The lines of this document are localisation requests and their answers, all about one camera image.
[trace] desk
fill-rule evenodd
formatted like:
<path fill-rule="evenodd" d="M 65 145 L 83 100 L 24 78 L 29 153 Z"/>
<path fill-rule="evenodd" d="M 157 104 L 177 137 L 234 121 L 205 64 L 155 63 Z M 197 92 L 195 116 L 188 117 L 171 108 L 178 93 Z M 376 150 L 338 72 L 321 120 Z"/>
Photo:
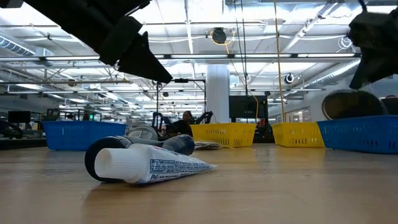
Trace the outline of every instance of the desk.
<path fill-rule="evenodd" d="M 0 151 L 1 223 L 396 223 L 398 157 L 325 149 L 197 151 L 218 165 L 148 186 L 100 184 L 84 152 Z"/>

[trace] plastic basket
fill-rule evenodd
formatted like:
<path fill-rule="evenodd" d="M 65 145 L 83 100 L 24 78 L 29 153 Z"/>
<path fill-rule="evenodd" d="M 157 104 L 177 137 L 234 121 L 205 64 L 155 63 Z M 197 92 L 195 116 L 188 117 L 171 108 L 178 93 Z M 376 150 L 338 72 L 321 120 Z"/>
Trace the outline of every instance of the plastic basket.
<path fill-rule="evenodd" d="M 191 125 L 195 141 L 218 142 L 224 146 L 244 147 L 253 144 L 256 124 L 196 124 Z"/>
<path fill-rule="evenodd" d="M 98 121 L 43 122 L 50 150 L 86 151 L 95 141 L 107 136 L 123 136 L 125 124 Z"/>
<path fill-rule="evenodd" d="M 272 125 L 275 143 L 285 147 L 325 147 L 316 122 Z"/>
<path fill-rule="evenodd" d="M 372 116 L 318 122 L 327 148 L 398 154 L 398 116 Z"/>

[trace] yellow basket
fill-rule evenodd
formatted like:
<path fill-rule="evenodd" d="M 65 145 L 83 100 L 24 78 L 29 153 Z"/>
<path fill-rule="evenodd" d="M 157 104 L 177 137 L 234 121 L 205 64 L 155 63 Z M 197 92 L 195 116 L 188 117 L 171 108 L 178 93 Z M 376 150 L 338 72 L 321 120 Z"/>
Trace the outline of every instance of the yellow basket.
<path fill-rule="evenodd" d="M 253 144 L 256 124 L 196 124 L 191 125 L 195 141 L 218 142 L 224 146 L 244 147 Z"/>
<path fill-rule="evenodd" d="M 325 147 L 316 122 L 272 125 L 275 143 L 285 147 Z"/>

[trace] white pillar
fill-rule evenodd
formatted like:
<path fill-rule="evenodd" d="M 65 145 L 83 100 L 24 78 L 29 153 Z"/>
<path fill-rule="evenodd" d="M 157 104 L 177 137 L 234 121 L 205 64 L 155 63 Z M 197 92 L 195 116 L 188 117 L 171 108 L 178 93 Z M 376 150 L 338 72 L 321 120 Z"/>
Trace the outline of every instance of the white pillar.
<path fill-rule="evenodd" d="M 229 123 L 229 70 L 227 65 L 207 65 L 207 111 L 212 111 L 218 123 Z"/>

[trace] table surface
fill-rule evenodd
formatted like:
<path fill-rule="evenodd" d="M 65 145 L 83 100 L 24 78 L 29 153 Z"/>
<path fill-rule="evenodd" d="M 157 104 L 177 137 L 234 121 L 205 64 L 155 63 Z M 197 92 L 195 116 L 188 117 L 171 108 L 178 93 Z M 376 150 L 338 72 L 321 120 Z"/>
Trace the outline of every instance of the table surface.
<path fill-rule="evenodd" d="M 84 152 L 0 151 L 8 223 L 397 223 L 398 156 L 325 149 L 197 151 L 218 167 L 159 184 L 101 184 Z"/>

